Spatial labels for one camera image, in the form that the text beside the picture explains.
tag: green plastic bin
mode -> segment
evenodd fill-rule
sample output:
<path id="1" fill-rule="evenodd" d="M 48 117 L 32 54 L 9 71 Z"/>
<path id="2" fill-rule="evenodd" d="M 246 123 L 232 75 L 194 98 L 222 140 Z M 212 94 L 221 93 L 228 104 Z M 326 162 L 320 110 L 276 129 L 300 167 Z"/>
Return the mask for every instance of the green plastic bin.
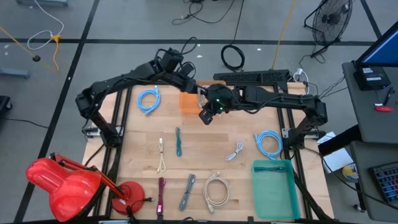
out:
<path id="1" fill-rule="evenodd" d="M 259 171 L 254 167 L 285 167 L 285 172 Z M 256 160 L 252 168 L 254 208 L 262 219 L 298 219 L 300 209 L 289 160 Z"/>

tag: red desk lamp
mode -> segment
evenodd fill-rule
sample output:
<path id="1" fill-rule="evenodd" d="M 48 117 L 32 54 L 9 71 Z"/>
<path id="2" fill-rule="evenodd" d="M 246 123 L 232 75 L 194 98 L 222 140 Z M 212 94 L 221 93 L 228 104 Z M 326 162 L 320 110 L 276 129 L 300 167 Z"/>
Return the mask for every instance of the red desk lamp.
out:
<path id="1" fill-rule="evenodd" d="M 136 213 L 144 203 L 144 189 L 136 182 L 125 182 L 116 186 L 95 166 L 85 167 L 75 161 L 53 153 L 52 159 L 41 158 L 26 170 L 27 179 L 49 193 L 50 208 L 60 222 L 88 213 L 99 192 L 101 183 L 108 186 L 117 197 L 112 207 L 118 213 L 127 215 L 127 206 Z"/>

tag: wooden tabletop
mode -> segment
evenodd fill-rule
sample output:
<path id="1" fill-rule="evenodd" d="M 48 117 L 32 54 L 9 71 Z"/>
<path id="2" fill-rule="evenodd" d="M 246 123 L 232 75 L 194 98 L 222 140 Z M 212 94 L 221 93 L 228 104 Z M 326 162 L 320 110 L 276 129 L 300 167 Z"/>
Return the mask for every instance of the wooden tabletop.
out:
<path id="1" fill-rule="evenodd" d="M 210 125 L 203 124 L 196 114 L 181 114 L 179 110 L 179 90 L 168 85 L 160 85 L 159 92 L 161 103 L 159 107 L 146 116 L 139 110 L 136 104 L 137 95 L 153 86 L 135 86 L 132 91 L 131 104 L 123 149 L 121 154 L 117 184 L 125 181 L 135 181 L 141 184 L 146 197 L 152 197 L 155 202 L 146 202 L 135 217 L 138 219 L 157 218 L 155 214 L 158 198 L 158 178 L 166 179 L 164 190 L 164 219 L 181 220 L 185 217 L 193 217 L 199 220 L 236 220 L 247 221 L 248 216 L 260 220 L 254 211 L 252 192 L 251 165 L 255 159 L 268 159 L 261 154 L 254 140 L 254 133 L 261 133 L 267 129 L 273 129 L 280 133 L 276 108 L 263 108 L 255 115 L 243 111 L 234 111 L 229 114 L 215 116 Z M 289 83 L 289 93 L 304 94 L 305 87 L 302 83 Z M 101 114 L 107 121 L 111 120 L 116 94 L 109 95 L 103 102 Z M 154 96 L 149 95 L 142 102 L 150 105 L 154 102 Z M 123 113 L 124 102 L 121 103 L 119 121 Z M 295 124 L 298 125 L 304 118 L 302 111 L 293 110 Z M 288 119 L 284 110 L 284 121 L 288 127 Z M 175 128 L 181 129 L 182 157 L 176 155 Z M 167 166 L 165 172 L 157 173 L 159 165 L 159 138 L 164 139 L 164 160 Z M 232 161 L 225 161 L 225 157 L 234 152 L 236 142 L 244 145 L 241 151 Z M 83 163 L 102 144 L 100 138 L 89 139 Z M 274 152 L 277 143 L 274 139 L 265 138 L 263 148 Z M 315 140 L 306 140 L 305 145 L 318 150 Z M 326 180 L 322 169 L 321 159 L 315 153 L 301 151 L 302 163 L 305 171 L 307 189 L 317 201 L 325 213 L 333 217 Z M 104 150 L 102 150 L 90 165 L 102 166 Z M 228 204 L 220 209 L 215 209 L 211 214 L 202 196 L 202 187 L 207 178 L 214 172 L 220 171 L 231 188 Z M 197 179 L 192 188 L 188 205 L 184 212 L 178 209 L 182 199 L 189 174 L 195 174 Z M 217 182 L 209 185 L 209 195 L 214 201 L 220 200 L 225 195 L 225 187 Z M 305 217 L 302 206 L 302 196 L 296 188 L 300 204 L 301 217 Z M 105 191 L 103 199 L 108 196 Z M 100 214 L 104 214 L 103 200 Z M 127 218 L 114 210 L 111 218 Z"/>

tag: blue cable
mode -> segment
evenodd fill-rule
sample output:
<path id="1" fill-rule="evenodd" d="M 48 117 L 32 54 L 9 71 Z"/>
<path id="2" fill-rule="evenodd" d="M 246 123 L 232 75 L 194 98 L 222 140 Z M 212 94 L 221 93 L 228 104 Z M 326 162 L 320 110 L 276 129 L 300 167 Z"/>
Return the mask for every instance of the blue cable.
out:
<path id="1" fill-rule="evenodd" d="M 148 94 L 153 94 L 153 95 L 156 96 L 155 103 L 152 106 L 144 106 L 141 103 L 142 99 Z M 144 112 L 145 115 L 148 115 L 149 113 L 154 111 L 159 106 L 159 104 L 160 104 L 160 94 L 159 94 L 159 90 L 158 90 L 157 86 L 155 86 L 155 89 L 153 89 L 153 90 L 144 90 L 144 91 L 142 91 L 137 97 L 138 108 L 142 112 Z"/>
<path id="2" fill-rule="evenodd" d="M 278 150 L 276 152 L 267 152 L 262 148 L 262 139 L 265 137 L 272 137 L 278 142 Z M 262 152 L 271 160 L 275 160 L 274 156 L 278 156 L 282 151 L 282 139 L 274 130 L 265 130 L 260 135 L 254 134 L 254 140 L 256 140 L 257 147 L 259 148 L 260 152 Z"/>

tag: beige cable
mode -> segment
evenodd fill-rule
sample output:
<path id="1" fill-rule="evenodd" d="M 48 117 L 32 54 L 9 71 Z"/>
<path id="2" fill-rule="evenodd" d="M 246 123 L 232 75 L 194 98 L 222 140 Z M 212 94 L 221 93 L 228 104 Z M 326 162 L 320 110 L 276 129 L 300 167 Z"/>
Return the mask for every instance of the beige cable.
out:
<path id="1" fill-rule="evenodd" d="M 226 179 L 219 177 L 220 172 L 215 172 L 213 175 L 211 175 L 205 182 L 204 186 L 203 186 L 203 198 L 205 199 L 205 202 L 207 203 L 207 207 L 209 208 L 209 211 L 211 213 L 214 212 L 214 208 L 222 208 L 224 207 L 229 200 L 229 193 L 230 193 L 230 189 L 229 189 L 229 184 L 226 181 Z M 225 197 L 222 201 L 220 202 L 214 202 L 209 198 L 208 192 L 207 192 L 207 187 L 208 185 L 212 182 L 212 181 L 220 181 L 221 183 L 223 183 L 226 187 L 226 194 Z"/>
<path id="2" fill-rule="evenodd" d="M 157 172 L 165 172 L 166 171 L 166 163 L 164 162 L 163 158 L 163 139 L 159 139 L 159 151 L 160 151 L 160 161 L 159 161 L 159 166 L 157 168 Z"/>

